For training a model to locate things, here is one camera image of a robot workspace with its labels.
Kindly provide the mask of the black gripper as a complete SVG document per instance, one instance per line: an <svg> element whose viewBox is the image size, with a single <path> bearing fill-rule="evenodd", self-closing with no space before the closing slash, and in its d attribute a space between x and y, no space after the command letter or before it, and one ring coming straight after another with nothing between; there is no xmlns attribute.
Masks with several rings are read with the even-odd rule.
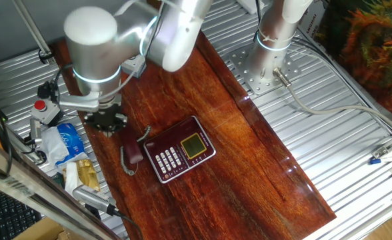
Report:
<svg viewBox="0 0 392 240"><path fill-rule="evenodd" d="M83 122L100 132L116 133L126 127L128 117L122 113L122 108L119 104L113 104L94 113L88 112L83 117Z"/></svg>

